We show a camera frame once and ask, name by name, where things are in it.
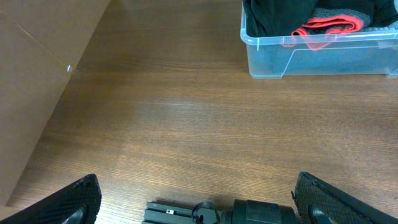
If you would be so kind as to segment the black Nike garment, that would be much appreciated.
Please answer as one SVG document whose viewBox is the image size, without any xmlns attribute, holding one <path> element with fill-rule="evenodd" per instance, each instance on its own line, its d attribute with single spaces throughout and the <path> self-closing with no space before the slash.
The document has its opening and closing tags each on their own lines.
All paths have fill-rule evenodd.
<svg viewBox="0 0 398 224">
<path fill-rule="evenodd" d="M 317 0 L 243 0 L 250 37 L 287 36 L 307 23 Z"/>
</svg>

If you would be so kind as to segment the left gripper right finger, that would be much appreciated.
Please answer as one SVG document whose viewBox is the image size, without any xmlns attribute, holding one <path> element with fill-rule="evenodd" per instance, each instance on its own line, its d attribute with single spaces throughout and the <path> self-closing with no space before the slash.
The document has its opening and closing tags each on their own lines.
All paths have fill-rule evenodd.
<svg viewBox="0 0 398 224">
<path fill-rule="evenodd" d="M 394 218 L 308 172 L 292 192 L 302 223 L 397 224 Z"/>
</svg>

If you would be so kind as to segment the light grey jeans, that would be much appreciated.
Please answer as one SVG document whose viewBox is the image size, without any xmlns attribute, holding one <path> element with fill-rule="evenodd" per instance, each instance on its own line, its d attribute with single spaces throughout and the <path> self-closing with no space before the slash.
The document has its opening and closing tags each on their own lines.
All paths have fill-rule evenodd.
<svg viewBox="0 0 398 224">
<path fill-rule="evenodd" d="M 397 30 L 397 0 L 375 1 L 372 23 L 363 29 L 365 32 Z"/>
</svg>

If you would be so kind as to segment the black shorts red grey waistband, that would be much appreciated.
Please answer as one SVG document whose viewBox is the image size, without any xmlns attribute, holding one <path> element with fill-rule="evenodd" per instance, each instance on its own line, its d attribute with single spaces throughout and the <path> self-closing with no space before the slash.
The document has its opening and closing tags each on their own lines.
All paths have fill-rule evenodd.
<svg viewBox="0 0 398 224">
<path fill-rule="evenodd" d="M 293 31 L 310 50 L 317 51 L 336 39 L 333 35 L 362 32 L 373 21 L 375 1 L 317 1 L 314 13 L 307 23 Z"/>
</svg>

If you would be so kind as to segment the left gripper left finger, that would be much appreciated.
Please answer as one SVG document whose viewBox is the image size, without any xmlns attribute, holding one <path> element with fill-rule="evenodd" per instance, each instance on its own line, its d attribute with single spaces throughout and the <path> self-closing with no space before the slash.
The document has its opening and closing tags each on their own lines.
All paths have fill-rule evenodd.
<svg viewBox="0 0 398 224">
<path fill-rule="evenodd" d="M 100 210 L 101 199 L 97 176 L 88 174 L 1 220 L 1 224 L 94 224 Z"/>
</svg>

